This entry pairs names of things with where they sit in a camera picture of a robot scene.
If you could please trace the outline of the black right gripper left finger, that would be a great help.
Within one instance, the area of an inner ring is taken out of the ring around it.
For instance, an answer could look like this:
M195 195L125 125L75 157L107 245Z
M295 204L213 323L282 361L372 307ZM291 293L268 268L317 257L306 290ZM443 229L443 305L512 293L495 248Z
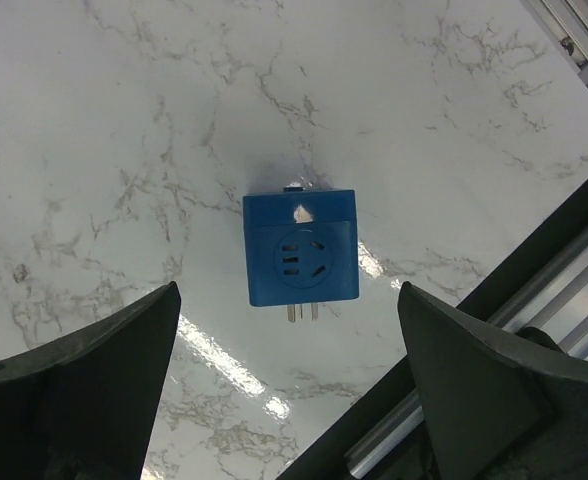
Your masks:
M176 283L0 360L0 479L138 479L172 354Z

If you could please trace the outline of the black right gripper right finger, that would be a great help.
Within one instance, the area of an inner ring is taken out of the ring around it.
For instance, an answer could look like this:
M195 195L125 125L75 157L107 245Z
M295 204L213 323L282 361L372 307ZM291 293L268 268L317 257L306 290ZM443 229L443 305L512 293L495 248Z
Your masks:
M406 282L398 315L443 479L588 479L588 361Z

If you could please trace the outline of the blue cube socket adapter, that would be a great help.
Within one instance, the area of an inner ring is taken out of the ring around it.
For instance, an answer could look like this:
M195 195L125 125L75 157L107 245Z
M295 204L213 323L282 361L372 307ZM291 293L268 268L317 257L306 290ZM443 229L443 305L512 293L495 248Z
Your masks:
M290 322L311 306L360 294L356 195L286 187L242 200L249 303L285 306Z

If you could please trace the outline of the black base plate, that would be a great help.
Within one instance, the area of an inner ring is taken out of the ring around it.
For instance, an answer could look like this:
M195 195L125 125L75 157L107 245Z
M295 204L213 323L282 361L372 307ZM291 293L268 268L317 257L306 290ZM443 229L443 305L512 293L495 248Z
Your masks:
M411 283L406 356L286 479L588 479L588 180L459 305Z

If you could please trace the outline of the aluminium frame rail right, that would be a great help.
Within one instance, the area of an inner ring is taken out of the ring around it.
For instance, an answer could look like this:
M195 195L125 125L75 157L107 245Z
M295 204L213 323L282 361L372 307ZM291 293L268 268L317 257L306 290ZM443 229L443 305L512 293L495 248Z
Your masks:
M522 4L588 88L588 0L527 0Z

